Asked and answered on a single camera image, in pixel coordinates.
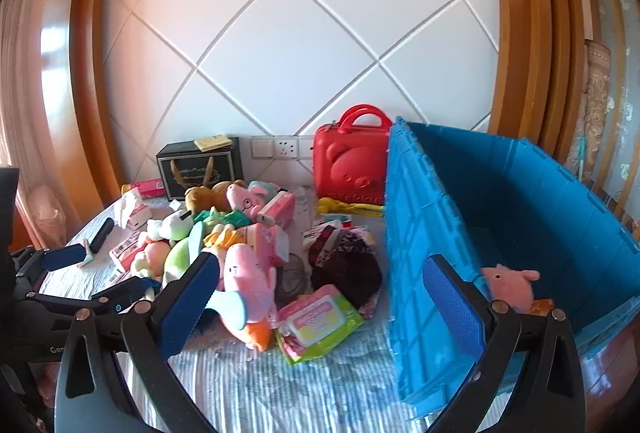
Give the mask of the yellow toy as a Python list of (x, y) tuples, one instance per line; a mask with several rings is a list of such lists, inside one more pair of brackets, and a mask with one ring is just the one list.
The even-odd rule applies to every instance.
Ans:
[(319, 214), (352, 214), (368, 217), (383, 217), (385, 208), (383, 205), (361, 202), (349, 203), (323, 197), (317, 202), (317, 212)]

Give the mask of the brown plush dog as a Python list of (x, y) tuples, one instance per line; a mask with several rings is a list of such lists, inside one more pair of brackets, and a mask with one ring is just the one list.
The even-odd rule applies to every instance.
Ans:
[(232, 185), (245, 187), (244, 180), (239, 179), (234, 182), (224, 180), (217, 182), (212, 188), (205, 186), (192, 187), (186, 190), (186, 209), (193, 216), (198, 216), (203, 211), (209, 211), (214, 208), (218, 212), (228, 213), (231, 211), (230, 203), (227, 199), (227, 190)]

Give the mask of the black gift bag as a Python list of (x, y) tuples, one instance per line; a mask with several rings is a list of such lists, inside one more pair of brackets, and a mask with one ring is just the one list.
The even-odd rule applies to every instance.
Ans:
[(243, 179), (239, 138), (231, 144), (202, 151), (193, 141), (174, 142), (156, 155), (156, 163), (169, 200), (183, 200), (191, 187), (213, 187), (223, 180)]

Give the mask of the white wall socket panel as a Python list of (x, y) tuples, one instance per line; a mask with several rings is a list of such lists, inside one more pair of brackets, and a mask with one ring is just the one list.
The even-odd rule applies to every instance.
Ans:
[(254, 136), (250, 138), (250, 153), (253, 159), (310, 160), (312, 145), (312, 136)]

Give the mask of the pink tissue pack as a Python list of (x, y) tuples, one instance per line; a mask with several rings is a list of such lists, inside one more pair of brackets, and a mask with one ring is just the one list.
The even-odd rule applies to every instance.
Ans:
[(279, 226), (285, 229), (293, 220), (294, 210), (294, 194), (281, 190), (258, 211), (257, 222), (268, 227)]

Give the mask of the pink green wet wipes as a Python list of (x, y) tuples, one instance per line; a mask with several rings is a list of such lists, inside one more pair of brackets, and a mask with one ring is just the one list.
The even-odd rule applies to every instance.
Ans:
[(364, 319), (333, 285), (299, 297), (278, 310), (276, 340), (289, 365), (328, 355)]

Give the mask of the red bear suitcase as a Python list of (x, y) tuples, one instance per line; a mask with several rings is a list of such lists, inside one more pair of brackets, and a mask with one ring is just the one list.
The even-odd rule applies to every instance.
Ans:
[(392, 121), (372, 104), (356, 104), (314, 133), (312, 177), (318, 198), (384, 203)]

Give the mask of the small pink pig plush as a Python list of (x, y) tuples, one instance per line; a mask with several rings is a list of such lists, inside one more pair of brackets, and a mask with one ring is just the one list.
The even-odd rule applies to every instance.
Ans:
[(521, 314), (527, 314), (534, 303), (532, 283), (540, 279), (539, 271), (516, 271), (501, 264), (484, 267), (482, 274), (491, 297), (509, 304)]

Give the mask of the black cylinder roll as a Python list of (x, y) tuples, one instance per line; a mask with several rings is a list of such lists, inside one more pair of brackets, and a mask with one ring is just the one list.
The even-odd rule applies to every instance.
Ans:
[(98, 253), (104, 245), (106, 238), (111, 234), (114, 228), (114, 219), (107, 217), (102, 223), (100, 229), (89, 243), (89, 251), (92, 254)]

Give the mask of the crumpled white paper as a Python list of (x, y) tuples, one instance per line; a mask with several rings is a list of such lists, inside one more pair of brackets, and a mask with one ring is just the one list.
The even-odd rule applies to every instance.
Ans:
[(152, 219), (151, 209), (144, 203), (138, 188), (122, 194), (114, 203), (114, 222), (122, 229), (136, 231)]

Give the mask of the yellow pink tube can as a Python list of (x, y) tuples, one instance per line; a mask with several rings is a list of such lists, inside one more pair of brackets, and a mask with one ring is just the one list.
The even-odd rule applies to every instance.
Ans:
[(162, 197), (165, 194), (165, 186), (160, 178), (145, 179), (122, 185), (120, 193), (125, 194), (131, 190), (138, 190), (143, 199)]

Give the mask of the rolled patterned carpet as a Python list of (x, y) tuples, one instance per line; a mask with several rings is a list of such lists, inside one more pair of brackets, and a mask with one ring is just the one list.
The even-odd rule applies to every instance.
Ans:
[(602, 43), (587, 40), (585, 70), (572, 147), (565, 161), (567, 170), (581, 182), (590, 181), (602, 145), (610, 84), (610, 50)]

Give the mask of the blue plastic storage crate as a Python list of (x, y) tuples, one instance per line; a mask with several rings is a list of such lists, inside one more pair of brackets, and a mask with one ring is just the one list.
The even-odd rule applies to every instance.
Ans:
[(639, 247), (586, 186), (525, 139), (396, 121), (385, 187), (390, 347), (400, 398), (443, 409), (477, 351), (448, 330), (422, 281), (439, 254), (487, 290), (483, 269), (538, 271), (535, 297), (562, 309), (582, 356), (639, 312)]

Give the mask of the dark red cloth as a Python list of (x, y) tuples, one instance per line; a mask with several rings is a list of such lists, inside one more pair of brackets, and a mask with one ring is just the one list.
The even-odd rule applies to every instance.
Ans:
[(344, 228), (332, 221), (306, 231), (312, 289), (334, 286), (364, 318), (374, 314), (383, 275), (374, 252), (359, 229)]

